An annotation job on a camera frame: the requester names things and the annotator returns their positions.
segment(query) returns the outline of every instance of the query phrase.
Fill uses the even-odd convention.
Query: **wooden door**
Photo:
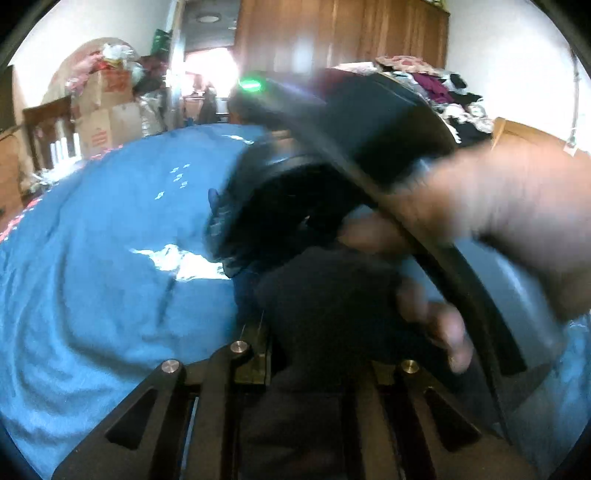
[[[242,70],[308,73],[358,61],[364,0],[242,0]]]
[[[411,30],[408,55],[445,68],[449,13],[425,0],[409,0],[408,4]]]
[[[242,0],[234,51],[242,71],[308,73],[386,54],[442,67],[447,16],[424,0]]]

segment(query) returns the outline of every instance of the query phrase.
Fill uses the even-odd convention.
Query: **clutter pile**
[[[378,57],[376,64],[383,75],[421,96],[446,123],[460,147],[492,138],[494,123],[486,114],[482,97],[470,93],[457,73],[403,55]]]
[[[105,44],[72,70],[66,90],[72,96],[83,158],[164,131],[158,97],[134,95],[134,89],[146,84],[140,60],[126,45]]]

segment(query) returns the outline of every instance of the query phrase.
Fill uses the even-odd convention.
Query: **cardboard box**
[[[135,102],[103,108],[76,122],[83,158],[94,157],[142,138],[142,116]]]
[[[88,78],[82,94],[72,102],[74,118],[134,101],[127,70],[100,70]]]

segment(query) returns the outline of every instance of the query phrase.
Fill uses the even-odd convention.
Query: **blue bedsheet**
[[[0,244],[0,414],[42,478],[161,361],[232,340],[232,283],[209,264],[207,191],[258,127],[208,125],[90,162]]]

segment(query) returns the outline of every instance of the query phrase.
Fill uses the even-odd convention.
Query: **metal bolt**
[[[230,350],[234,353],[244,353],[248,350],[248,343],[238,340],[230,345]]]
[[[181,363],[178,360],[166,360],[162,362],[162,371],[166,374],[173,374],[175,373],[178,368],[181,366]]]
[[[420,367],[414,360],[403,360],[402,363],[400,363],[400,368],[402,368],[402,370],[406,373],[412,375],[417,373]]]

